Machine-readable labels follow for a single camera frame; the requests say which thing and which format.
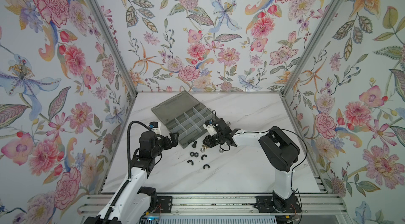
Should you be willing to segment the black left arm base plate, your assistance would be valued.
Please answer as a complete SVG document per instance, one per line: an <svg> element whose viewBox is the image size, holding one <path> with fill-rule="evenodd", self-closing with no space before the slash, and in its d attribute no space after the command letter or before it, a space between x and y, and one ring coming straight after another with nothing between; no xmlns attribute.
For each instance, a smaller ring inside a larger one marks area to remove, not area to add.
<svg viewBox="0 0 405 224"><path fill-rule="evenodd" d="M158 196L152 213L171 213L172 207L172 196Z"/></svg>

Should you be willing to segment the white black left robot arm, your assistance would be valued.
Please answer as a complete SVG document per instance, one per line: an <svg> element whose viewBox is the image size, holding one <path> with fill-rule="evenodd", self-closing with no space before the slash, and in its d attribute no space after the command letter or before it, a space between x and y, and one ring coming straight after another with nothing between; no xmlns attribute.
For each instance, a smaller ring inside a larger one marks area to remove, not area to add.
<svg viewBox="0 0 405 224"><path fill-rule="evenodd" d="M178 133L168 136L147 131L141 134L139 150L129 161L129 170L107 205L95 217L88 217L86 224L142 224L144 217L158 209L155 188L144 183L156 165L156 158L164 150L178 146Z"/></svg>

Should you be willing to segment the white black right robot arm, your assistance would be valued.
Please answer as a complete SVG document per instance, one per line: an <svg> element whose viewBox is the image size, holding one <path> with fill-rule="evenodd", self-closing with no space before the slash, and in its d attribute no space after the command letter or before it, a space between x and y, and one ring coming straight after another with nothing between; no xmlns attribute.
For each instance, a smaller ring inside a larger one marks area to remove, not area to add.
<svg viewBox="0 0 405 224"><path fill-rule="evenodd" d="M293 185L293 165L298 162L301 153L297 144L289 138L284 131L273 126L263 132L232 130L223 120L207 120L203 124L209 133L203 144L209 148L215 146L232 147L257 147L261 148L275 168L275 186L270 196L255 197L256 208L260 213L274 212L301 212L299 198L295 195Z"/></svg>

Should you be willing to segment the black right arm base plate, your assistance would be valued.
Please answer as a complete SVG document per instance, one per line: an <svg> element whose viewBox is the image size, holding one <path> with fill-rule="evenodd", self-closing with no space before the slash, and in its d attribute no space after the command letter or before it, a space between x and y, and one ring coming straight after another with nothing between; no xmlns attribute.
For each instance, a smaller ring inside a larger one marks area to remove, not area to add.
<svg viewBox="0 0 405 224"><path fill-rule="evenodd" d="M259 213L301 213L302 207L299 198L292 194L288 199L278 195L256 196L255 207Z"/></svg>

